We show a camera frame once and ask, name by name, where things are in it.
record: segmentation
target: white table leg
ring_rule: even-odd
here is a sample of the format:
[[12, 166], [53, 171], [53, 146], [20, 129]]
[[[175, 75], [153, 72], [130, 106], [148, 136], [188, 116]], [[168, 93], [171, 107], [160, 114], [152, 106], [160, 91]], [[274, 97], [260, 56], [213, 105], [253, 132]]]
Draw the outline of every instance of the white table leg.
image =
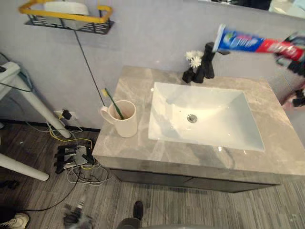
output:
[[[27, 84], [19, 77], [14, 80], [15, 86], [24, 90], [30, 90]], [[71, 133], [64, 127], [58, 118], [43, 104], [43, 102], [33, 92], [19, 92], [23, 97], [29, 101], [29, 103], [49, 122], [51, 125], [58, 130], [58, 132], [65, 138], [70, 138]]]
[[49, 174], [43, 173], [3, 154], [0, 154], [0, 166], [38, 180], [46, 181], [49, 179]]

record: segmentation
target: cabinet door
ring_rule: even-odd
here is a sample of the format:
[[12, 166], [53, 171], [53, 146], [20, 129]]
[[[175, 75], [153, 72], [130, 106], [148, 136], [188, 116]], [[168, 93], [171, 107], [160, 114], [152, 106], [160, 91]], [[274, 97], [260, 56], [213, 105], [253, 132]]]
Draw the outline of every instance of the cabinet door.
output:
[[110, 171], [112, 171], [121, 181], [140, 183], [140, 184], [181, 187], [183, 186], [185, 181], [191, 178], [191, 177], [184, 177], [179, 175], [157, 174], [157, 173], [141, 172], [141, 171], [126, 171], [126, 170], [116, 170], [116, 169], [110, 169]]
[[199, 189], [215, 190], [222, 192], [242, 192], [264, 187], [271, 187], [272, 184], [246, 183], [230, 180], [217, 180], [206, 178], [192, 178], [186, 181], [184, 187], [193, 187]]

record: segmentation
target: floor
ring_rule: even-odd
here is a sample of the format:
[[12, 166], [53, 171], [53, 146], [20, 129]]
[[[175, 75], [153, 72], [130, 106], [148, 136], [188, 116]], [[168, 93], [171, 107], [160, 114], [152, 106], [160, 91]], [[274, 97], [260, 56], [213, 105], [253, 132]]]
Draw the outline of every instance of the floor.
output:
[[[96, 138], [82, 132], [77, 137]], [[6, 124], [0, 130], [3, 154], [50, 174], [41, 182], [4, 168], [0, 180], [21, 182], [15, 190], [1, 189], [0, 205], [45, 208], [61, 200], [72, 188], [66, 173], [55, 174], [57, 146], [64, 145], [27, 125]], [[115, 229], [120, 220], [132, 214], [135, 201], [144, 203], [143, 227], [157, 224], [200, 224], [220, 229], [304, 229], [305, 179], [278, 187], [237, 194], [164, 186], [122, 183], [112, 178], [100, 187], [78, 184], [58, 206], [44, 212], [29, 212], [30, 229], [61, 229], [63, 206], [75, 206], [86, 193], [85, 214], [93, 218], [95, 229]]]

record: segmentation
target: foot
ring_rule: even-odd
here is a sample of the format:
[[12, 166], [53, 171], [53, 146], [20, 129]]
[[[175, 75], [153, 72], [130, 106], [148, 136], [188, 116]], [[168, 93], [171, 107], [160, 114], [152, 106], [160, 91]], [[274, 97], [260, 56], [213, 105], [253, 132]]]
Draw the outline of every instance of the foot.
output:
[[141, 201], [135, 202], [133, 206], [133, 217], [142, 220], [143, 217], [143, 203]]
[[8, 222], [2, 223], [1, 226], [6, 226], [10, 229], [25, 229], [30, 218], [24, 213], [17, 213], [13, 219]]

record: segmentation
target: mirror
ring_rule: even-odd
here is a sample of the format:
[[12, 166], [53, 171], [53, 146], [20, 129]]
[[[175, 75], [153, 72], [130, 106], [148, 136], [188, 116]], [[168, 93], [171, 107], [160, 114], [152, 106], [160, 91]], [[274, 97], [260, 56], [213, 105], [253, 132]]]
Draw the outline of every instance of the mirror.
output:
[[305, 0], [199, 0], [268, 10], [305, 19]]

